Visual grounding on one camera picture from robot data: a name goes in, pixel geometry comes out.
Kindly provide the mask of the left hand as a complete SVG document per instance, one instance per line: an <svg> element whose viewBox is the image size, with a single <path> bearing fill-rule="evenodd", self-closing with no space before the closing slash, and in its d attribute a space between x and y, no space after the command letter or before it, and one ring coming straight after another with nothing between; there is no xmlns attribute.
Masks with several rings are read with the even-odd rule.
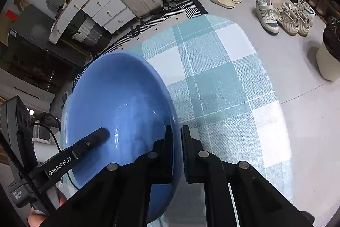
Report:
<svg viewBox="0 0 340 227"><path fill-rule="evenodd" d="M60 192L59 194L59 206L63 205L67 201L65 195ZM37 210L31 208L31 212L27 218L28 225L30 227L39 227L48 217L42 213L38 213Z"/></svg>

